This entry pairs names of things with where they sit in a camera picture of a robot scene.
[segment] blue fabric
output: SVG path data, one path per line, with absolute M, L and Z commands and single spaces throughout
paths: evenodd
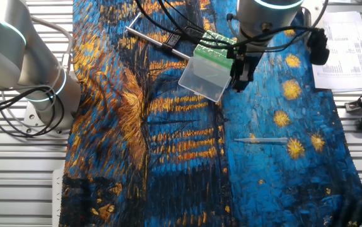
M 234 1 L 172 1 L 231 36 Z M 155 1 L 146 11 L 173 28 Z M 183 26 L 186 22 L 173 12 Z M 66 157 L 61 226 L 359 226 L 362 186 L 330 91 L 301 41 L 266 53 L 242 93 L 213 103 L 180 87 L 186 62 L 125 36 L 132 0 L 74 1 L 82 87 Z M 302 24 L 298 15 L 294 24 Z M 165 41 L 145 18 L 135 29 Z M 289 42 L 292 31 L 270 45 Z M 176 48 L 192 55 L 194 46 Z M 287 137 L 288 144 L 246 144 Z

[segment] clear plastic box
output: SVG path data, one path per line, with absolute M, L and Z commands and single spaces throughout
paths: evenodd
M 178 84 L 217 103 L 230 80 L 229 69 L 201 57 L 191 57 Z

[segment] white wire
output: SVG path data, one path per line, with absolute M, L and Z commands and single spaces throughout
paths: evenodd
M 65 29 L 63 29 L 61 26 L 59 25 L 56 25 L 54 23 L 51 23 L 51 22 L 48 22 L 48 21 L 45 21 L 43 19 L 40 19 L 40 18 L 36 18 L 34 16 L 31 16 L 31 19 L 34 21 L 34 22 L 37 22 L 37 23 L 40 23 L 41 25 L 43 26 L 47 26 L 49 28 L 52 28 L 54 30 L 57 30 L 59 32 L 61 32 L 63 35 L 66 36 L 66 38 L 68 39 L 68 46 L 67 46 L 67 49 L 66 49 L 66 54 L 70 54 L 71 51 L 72 51 L 72 47 L 73 47 L 73 38 L 72 36 L 70 35 L 70 33 L 68 31 L 66 31 Z
M 48 111 L 48 110 L 50 110 L 54 105 L 55 105 L 55 101 L 56 101 L 56 92 L 55 92 L 55 90 L 53 89 L 53 87 L 55 87 L 55 85 L 56 85 L 56 83 L 57 83 L 57 80 L 61 77 L 61 71 L 62 70 L 64 70 L 63 69 L 63 67 L 62 66 L 59 66 L 59 72 L 57 73 L 57 76 L 56 76 L 56 79 L 55 79 L 55 81 L 54 81 L 54 83 L 52 84 L 52 86 L 50 87 L 50 89 L 49 89 L 49 91 L 47 91 L 47 93 L 48 92 L 50 92 L 51 90 L 52 90 L 52 92 L 53 92 L 53 98 L 54 98 L 54 101 L 52 101 L 52 103 L 47 107 L 47 108 L 45 108 L 45 109 L 43 109 L 43 110 L 37 110 L 38 112 L 46 112 L 46 111 Z
M 231 20 L 228 20 L 228 21 L 227 21 L 227 24 L 229 25 L 229 28 L 230 28 L 230 31 L 232 32 L 232 34 L 233 34 L 236 38 L 238 38 L 238 34 L 237 34 L 237 32 L 234 30 L 233 25 L 231 24 Z

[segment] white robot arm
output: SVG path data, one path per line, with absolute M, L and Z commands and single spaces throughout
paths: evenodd
M 60 129 L 71 127 L 72 113 L 77 111 L 80 101 L 80 85 L 68 73 L 70 56 L 70 52 L 64 54 L 62 67 L 35 31 L 25 0 L 0 0 L 0 90 L 13 88 L 24 93 L 29 90 L 26 87 L 52 87 L 64 106 Z M 29 94 L 27 99 L 36 110 L 52 105 L 42 91 Z M 52 108 L 57 116 L 62 114 L 60 105 Z M 52 108 L 37 112 L 41 121 L 50 120 Z

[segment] mounting plate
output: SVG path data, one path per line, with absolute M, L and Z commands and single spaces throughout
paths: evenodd
M 39 119 L 37 112 L 35 111 L 34 106 L 28 102 L 27 108 L 25 110 L 24 123 L 28 125 L 44 125 L 44 123 Z M 29 128 L 23 125 L 22 131 L 27 132 L 29 134 L 34 134 L 42 130 L 42 127 L 32 127 Z M 69 129 L 62 130 L 59 127 L 49 132 L 46 135 L 42 136 L 42 139 L 68 139 L 69 137 Z

